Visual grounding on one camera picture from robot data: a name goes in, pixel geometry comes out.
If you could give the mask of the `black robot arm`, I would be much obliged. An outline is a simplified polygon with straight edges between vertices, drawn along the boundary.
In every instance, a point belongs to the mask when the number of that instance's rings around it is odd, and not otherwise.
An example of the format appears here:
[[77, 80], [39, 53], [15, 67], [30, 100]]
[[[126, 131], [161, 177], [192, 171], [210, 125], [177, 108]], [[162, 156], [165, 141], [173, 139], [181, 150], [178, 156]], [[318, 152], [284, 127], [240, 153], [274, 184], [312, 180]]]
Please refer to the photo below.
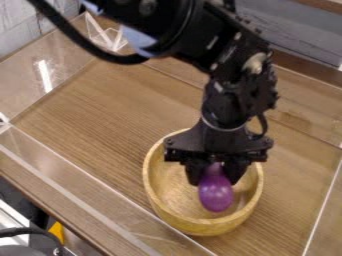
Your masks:
[[165, 160], [185, 166], [194, 186], [214, 163], [237, 183], [252, 163], [268, 160], [273, 147], [266, 133], [248, 128], [254, 119], [269, 128], [265, 113], [280, 99], [273, 50], [262, 31], [238, 16], [234, 0], [82, 1], [122, 25], [141, 56], [173, 57], [208, 74], [200, 120], [165, 139]]

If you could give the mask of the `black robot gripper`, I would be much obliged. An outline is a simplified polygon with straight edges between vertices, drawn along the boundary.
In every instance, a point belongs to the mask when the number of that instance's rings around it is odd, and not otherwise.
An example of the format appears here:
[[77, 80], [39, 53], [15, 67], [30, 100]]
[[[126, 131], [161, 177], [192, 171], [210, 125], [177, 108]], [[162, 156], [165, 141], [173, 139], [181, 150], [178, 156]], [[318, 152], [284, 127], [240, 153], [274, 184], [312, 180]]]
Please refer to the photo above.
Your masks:
[[228, 161], [224, 172], [233, 185], [240, 182], [252, 162], [268, 160], [274, 141], [266, 136], [266, 117], [258, 116], [257, 119], [262, 127], [260, 134], [248, 128], [248, 124], [236, 129], [216, 130], [201, 120], [193, 128], [163, 139], [165, 160], [185, 164], [188, 181], [193, 186], [200, 185], [210, 160]]

